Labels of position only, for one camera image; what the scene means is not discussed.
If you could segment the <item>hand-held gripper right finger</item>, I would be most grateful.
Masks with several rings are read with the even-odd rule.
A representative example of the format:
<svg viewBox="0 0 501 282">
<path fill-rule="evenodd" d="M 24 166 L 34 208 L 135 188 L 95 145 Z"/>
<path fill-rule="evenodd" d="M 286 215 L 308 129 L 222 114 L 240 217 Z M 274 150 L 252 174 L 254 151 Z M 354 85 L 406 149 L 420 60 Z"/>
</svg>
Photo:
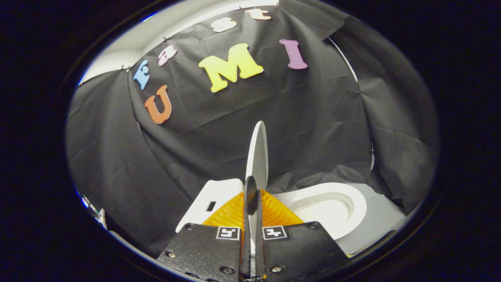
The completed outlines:
<svg viewBox="0 0 501 282">
<path fill-rule="evenodd" d="M 262 281 L 315 281 L 349 258 L 318 221 L 303 222 L 274 196 L 258 191 L 255 274 Z"/>
</svg>

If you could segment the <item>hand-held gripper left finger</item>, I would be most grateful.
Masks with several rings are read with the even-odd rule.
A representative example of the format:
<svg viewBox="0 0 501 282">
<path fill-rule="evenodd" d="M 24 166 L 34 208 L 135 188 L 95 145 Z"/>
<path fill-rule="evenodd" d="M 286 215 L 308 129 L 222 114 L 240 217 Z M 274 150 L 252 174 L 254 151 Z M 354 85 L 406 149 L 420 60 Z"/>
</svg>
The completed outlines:
<svg viewBox="0 0 501 282">
<path fill-rule="evenodd" d="M 186 223 L 157 260 L 204 281 L 251 277 L 251 235 L 245 193 L 223 204 L 202 224 Z"/>
</svg>

